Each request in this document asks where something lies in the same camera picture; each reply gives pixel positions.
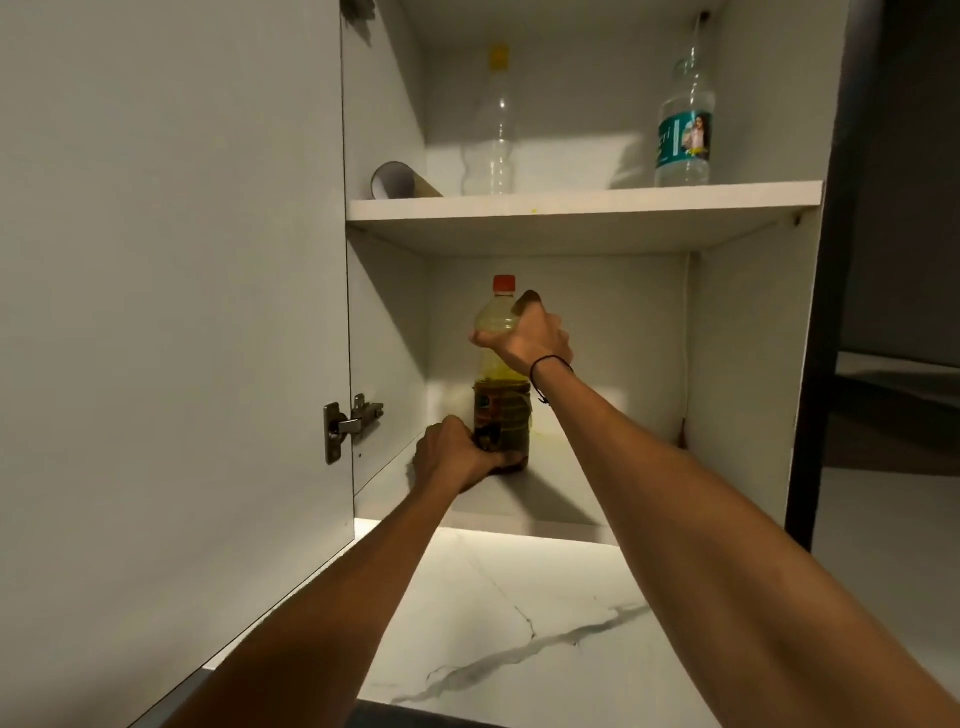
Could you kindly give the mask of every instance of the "person's left hand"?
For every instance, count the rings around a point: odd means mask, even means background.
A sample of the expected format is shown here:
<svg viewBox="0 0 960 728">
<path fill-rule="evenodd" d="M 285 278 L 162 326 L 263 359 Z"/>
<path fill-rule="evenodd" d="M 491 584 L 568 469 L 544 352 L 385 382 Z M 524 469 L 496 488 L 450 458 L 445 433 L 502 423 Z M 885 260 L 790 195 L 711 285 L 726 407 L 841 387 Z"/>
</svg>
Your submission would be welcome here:
<svg viewBox="0 0 960 728">
<path fill-rule="evenodd" d="M 523 457 L 519 452 L 482 451 L 473 444 L 464 421 L 450 415 L 442 423 L 429 426 L 417 443 L 417 487 L 442 489 L 453 500 L 490 471 L 517 465 Z"/>
</svg>

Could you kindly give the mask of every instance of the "person's right arm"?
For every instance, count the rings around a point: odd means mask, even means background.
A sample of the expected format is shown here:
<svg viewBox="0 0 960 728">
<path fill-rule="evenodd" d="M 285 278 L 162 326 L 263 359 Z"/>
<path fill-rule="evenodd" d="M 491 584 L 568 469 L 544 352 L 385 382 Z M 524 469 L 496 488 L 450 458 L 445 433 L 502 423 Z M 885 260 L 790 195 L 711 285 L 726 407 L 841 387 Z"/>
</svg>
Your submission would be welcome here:
<svg viewBox="0 0 960 728">
<path fill-rule="evenodd" d="M 474 332 L 529 375 L 570 361 L 561 322 L 521 299 L 508 334 Z M 637 584 L 724 726 L 960 726 L 960 704 L 773 521 L 562 362 L 537 385 Z"/>
</svg>

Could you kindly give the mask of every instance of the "person's left arm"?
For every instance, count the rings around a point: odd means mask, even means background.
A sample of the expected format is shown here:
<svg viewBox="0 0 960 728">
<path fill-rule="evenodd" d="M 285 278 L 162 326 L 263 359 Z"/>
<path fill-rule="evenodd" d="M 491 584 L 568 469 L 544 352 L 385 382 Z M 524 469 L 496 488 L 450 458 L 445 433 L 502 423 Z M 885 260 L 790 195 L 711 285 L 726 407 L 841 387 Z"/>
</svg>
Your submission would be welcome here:
<svg viewBox="0 0 960 728">
<path fill-rule="evenodd" d="M 342 726 L 447 509 L 515 458 L 477 449 L 455 417 L 429 427 L 410 495 L 253 630 L 164 728 Z"/>
</svg>

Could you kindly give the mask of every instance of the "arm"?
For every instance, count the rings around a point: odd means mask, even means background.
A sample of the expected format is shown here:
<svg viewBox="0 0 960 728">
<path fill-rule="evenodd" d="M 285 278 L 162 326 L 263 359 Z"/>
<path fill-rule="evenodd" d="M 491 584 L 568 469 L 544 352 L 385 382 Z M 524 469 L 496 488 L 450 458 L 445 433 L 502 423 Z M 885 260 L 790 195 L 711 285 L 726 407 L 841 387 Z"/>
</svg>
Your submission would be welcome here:
<svg viewBox="0 0 960 728">
<path fill-rule="evenodd" d="M 473 334 L 528 374 L 570 361 L 528 293 L 514 332 Z M 630 570 L 725 726 L 957 726 L 960 705 L 773 521 L 562 362 L 536 368 Z"/>
<path fill-rule="evenodd" d="M 477 449 L 455 417 L 429 427 L 417 445 L 410 495 L 253 630 L 165 728 L 343 725 L 453 499 L 515 462 Z"/>
</svg>

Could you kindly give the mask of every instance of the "bottle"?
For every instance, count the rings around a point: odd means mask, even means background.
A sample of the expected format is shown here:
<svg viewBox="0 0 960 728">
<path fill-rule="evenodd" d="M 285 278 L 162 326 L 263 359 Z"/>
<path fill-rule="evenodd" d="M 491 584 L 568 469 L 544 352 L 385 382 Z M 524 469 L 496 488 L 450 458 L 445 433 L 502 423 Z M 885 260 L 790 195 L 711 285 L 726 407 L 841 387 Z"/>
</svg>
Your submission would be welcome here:
<svg viewBox="0 0 960 728">
<path fill-rule="evenodd" d="M 513 329 L 515 293 L 516 278 L 495 276 L 493 300 L 477 314 L 474 326 L 495 333 Z M 530 458 L 530 379 L 489 349 L 480 356 L 480 375 L 473 385 L 473 441 L 487 452 L 522 452 L 522 462 L 498 471 L 515 473 L 526 468 Z"/>
<path fill-rule="evenodd" d="M 514 192 L 514 103 L 509 92 L 510 48 L 490 49 L 490 77 L 480 96 L 470 137 L 462 154 L 465 195 L 510 195 Z"/>
<path fill-rule="evenodd" d="M 709 184 L 710 142 L 716 95 L 698 47 L 710 13 L 702 12 L 693 31 L 690 55 L 677 63 L 669 100 L 660 109 L 657 187 Z"/>
</svg>

